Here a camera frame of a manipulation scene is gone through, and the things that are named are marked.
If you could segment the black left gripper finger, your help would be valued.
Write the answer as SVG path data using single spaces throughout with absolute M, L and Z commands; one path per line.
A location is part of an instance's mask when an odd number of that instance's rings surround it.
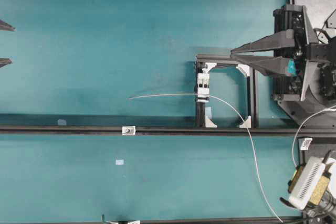
M 12 61 L 9 58 L 1 58 L 0 59 L 0 68 L 5 67 L 7 65 L 12 64 Z
M 13 27 L 12 25 L 0 20 L 0 30 L 15 31 L 15 27 Z

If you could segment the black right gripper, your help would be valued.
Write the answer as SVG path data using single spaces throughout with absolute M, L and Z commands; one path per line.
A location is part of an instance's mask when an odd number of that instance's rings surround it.
M 275 100 L 304 101 L 309 86 L 305 71 L 307 67 L 312 66 L 307 59 L 307 47 L 319 43 L 317 35 L 304 5 L 285 4 L 275 10 L 273 16 L 276 33 L 244 44 L 230 52 L 274 50 L 275 57 L 240 54 L 231 54 L 230 57 L 264 76 L 275 77 L 273 86 Z

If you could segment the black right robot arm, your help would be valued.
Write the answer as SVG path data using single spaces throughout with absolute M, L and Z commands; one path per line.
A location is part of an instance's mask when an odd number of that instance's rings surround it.
M 274 33 L 230 51 L 230 57 L 273 78 L 275 101 L 335 101 L 335 37 L 313 28 L 307 8 L 286 4 L 273 12 Z

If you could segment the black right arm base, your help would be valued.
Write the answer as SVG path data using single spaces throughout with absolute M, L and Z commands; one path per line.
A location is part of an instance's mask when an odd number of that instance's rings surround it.
M 335 129 L 335 100 L 322 93 L 323 69 L 308 63 L 303 78 L 303 95 L 286 95 L 278 105 L 298 125 L 307 129 Z

